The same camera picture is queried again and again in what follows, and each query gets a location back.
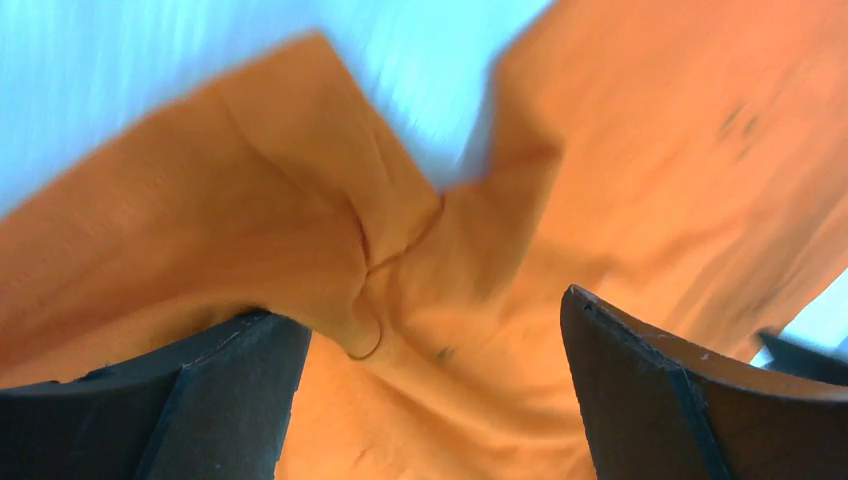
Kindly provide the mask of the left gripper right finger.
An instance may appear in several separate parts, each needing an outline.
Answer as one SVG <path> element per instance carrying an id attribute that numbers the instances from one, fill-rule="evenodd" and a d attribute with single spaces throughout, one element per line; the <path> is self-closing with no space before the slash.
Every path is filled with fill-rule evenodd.
<path id="1" fill-rule="evenodd" d="M 560 310 L 601 479 L 843 479 L 847 385 L 738 361 L 579 286 Z"/>

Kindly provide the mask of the orange t shirt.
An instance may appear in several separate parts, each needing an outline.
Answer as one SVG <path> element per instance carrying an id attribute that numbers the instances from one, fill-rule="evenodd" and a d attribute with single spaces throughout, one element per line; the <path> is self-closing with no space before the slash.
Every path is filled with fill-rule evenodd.
<path id="1" fill-rule="evenodd" d="M 747 360 L 846 268 L 843 1 L 557 1 L 445 191 L 353 72 L 306 34 L 14 209 L 2 385 L 265 308 L 313 333 L 279 478 L 592 479 L 568 286 Z"/>

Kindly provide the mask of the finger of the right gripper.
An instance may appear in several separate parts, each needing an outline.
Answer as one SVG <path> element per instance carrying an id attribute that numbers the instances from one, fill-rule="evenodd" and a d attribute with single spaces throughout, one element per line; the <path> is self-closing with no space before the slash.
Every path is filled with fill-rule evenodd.
<path id="1" fill-rule="evenodd" d="M 760 330 L 757 337 L 770 356 L 763 369 L 832 385 L 847 385 L 847 340 L 839 349 L 826 351 L 769 329 Z"/>

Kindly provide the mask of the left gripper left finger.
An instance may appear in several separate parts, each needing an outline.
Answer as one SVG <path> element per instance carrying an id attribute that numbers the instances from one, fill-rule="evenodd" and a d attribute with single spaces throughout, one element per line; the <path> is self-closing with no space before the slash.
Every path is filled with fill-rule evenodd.
<path id="1" fill-rule="evenodd" d="M 251 312 L 76 380 L 1 393 L 5 479 L 270 479 L 310 331 Z"/>

